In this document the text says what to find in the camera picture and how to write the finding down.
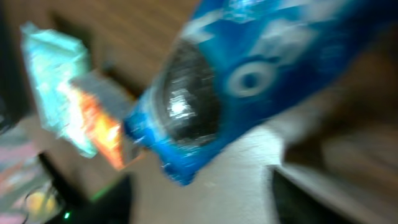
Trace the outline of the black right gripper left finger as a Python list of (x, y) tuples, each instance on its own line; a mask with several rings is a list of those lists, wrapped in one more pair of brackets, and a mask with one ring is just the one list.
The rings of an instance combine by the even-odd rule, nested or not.
[(67, 210), (45, 224), (129, 224), (133, 189), (131, 176), (127, 175), (94, 202)]

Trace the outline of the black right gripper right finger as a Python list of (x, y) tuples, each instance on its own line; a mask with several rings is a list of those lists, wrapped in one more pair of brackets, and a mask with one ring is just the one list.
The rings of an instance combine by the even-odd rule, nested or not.
[(300, 166), (273, 166), (271, 189), (280, 223), (357, 223), (355, 203), (322, 173)]

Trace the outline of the orange snack packet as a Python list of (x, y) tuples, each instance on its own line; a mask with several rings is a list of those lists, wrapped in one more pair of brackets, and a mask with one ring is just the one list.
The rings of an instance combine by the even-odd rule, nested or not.
[(90, 72), (71, 78), (66, 96), (77, 130), (116, 170), (125, 168), (139, 155), (139, 146), (124, 130), (124, 118), (136, 99), (122, 85)]

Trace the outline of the blue Oreo cookie pack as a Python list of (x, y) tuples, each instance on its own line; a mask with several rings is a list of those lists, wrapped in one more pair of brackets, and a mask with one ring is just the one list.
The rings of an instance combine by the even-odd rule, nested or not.
[(342, 74), (393, 0), (204, 0), (124, 120), (164, 172), (188, 185), (228, 144)]

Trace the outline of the light blue wipes pack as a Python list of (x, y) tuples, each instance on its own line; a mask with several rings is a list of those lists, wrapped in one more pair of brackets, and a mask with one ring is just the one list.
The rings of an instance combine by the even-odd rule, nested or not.
[(41, 127), (74, 145), (80, 155), (92, 158), (98, 151), (86, 136), (78, 97), (71, 80), (90, 70), (83, 42), (55, 29), (39, 29), (32, 22), (20, 26), (21, 51)]

